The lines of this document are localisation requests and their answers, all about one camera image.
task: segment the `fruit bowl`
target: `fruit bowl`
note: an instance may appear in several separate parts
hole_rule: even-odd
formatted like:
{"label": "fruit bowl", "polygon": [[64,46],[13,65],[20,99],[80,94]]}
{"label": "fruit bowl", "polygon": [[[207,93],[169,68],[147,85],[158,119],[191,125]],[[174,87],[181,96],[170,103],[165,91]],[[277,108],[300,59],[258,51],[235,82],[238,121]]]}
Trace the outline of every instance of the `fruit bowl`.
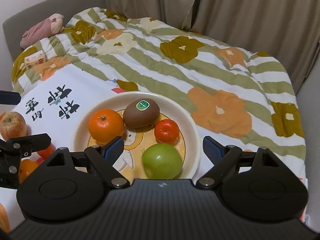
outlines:
{"label": "fruit bowl", "polygon": [[112,109],[122,116],[124,109],[140,98],[153,99],[160,108],[160,116],[155,123],[145,128],[128,129],[126,127],[124,134],[125,150],[113,167],[131,182],[135,178],[146,178],[141,161],[142,153],[148,147],[157,143],[153,131],[155,124],[162,119],[169,118],[174,120],[180,129],[180,138],[174,146],[183,159],[183,166],[177,178],[191,179],[201,158],[201,140],[196,124],[190,114],[180,105],[171,99],[153,93],[124,92],[96,105],[85,115],[76,129],[72,150],[83,151],[88,146],[97,144],[88,131],[90,117],[95,112],[102,109]]}

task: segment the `tangerine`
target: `tangerine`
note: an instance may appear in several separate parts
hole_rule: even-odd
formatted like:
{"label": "tangerine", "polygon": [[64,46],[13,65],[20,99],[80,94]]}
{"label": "tangerine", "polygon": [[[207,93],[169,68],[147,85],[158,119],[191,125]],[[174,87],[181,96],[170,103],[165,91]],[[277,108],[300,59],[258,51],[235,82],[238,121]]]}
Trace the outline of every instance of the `tangerine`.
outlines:
{"label": "tangerine", "polygon": [[39,166],[39,163],[33,160],[23,160],[20,164],[19,182],[20,184]]}
{"label": "tangerine", "polygon": [[103,109],[91,116],[88,126],[92,138],[99,144],[107,144],[124,133],[122,117],[111,109]]}
{"label": "tangerine", "polygon": [[48,158],[53,152],[55,151],[55,148],[52,144],[49,145],[49,147],[45,150],[38,151],[37,153],[44,159]]}
{"label": "tangerine", "polygon": [[177,123],[171,119],[163,119],[155,127],[155,137],[161,143],[175,143],[180,136]]}

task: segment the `comforter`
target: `comforter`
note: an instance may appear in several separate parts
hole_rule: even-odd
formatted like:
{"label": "comforter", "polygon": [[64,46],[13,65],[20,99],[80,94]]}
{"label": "comforter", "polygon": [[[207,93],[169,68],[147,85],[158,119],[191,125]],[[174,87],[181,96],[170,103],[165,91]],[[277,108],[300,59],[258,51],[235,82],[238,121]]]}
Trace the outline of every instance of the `comforter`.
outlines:
{"label": "comforter", "polygon": [[[40,50],[47,61],[23,69],[24,57]],[[305,178],[305,140],[291,81],[265,52],[231,47],[150,17],[127,19],[89,8],[61,34],[18,56],[14,91],[25,94],[70,63],[124,90],[166,96],[191,114],[203,135],[246,151],[268,147]]]}

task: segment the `pink pillow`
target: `pink pillow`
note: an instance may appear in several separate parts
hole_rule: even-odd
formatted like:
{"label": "pink pillow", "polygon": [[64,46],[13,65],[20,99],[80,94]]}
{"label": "pink pillow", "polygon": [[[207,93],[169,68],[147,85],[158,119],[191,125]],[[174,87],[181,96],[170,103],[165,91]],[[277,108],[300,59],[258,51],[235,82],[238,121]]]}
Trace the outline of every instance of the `pink pillow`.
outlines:
{"label": "pink pillow", "polygon": [[62,20],[63,15],[55,13],[42,22],[37,23],[24,33],[20,47],[26,49],[43,38],[48,38],[59,33],[62,29]]}

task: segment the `cartoon plate design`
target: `cartoon plate design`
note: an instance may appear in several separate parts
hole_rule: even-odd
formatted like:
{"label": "cartoon plate design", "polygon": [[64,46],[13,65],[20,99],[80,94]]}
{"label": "cartoon plate design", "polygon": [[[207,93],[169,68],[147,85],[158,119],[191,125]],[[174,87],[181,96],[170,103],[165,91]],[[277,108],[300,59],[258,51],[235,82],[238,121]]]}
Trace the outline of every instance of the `cartoon plate design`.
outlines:
{"label": "cartoon plate design", "polygon": [[[118,111],[121,117],[123,116],[123,112],[124,109]],[[116,168],[116,170],[126,177],[131,183],[134,179],[147,179],[147,176],[143,170],[141,155],[150,146],[158,143],[156,141],[153,129],[156,124],[163,119],[169,118],[160,113],[159,118],[147,127],[137,129],[129,129],[125,127],[123,134],[124,152],[121,154],[113,167]],[[95,144],[97,144],[96,141],[90,137],[88,147]],[[180,153],[182,160],[184,161],[186,146],[181,132],[180,138],[174,147]]]}

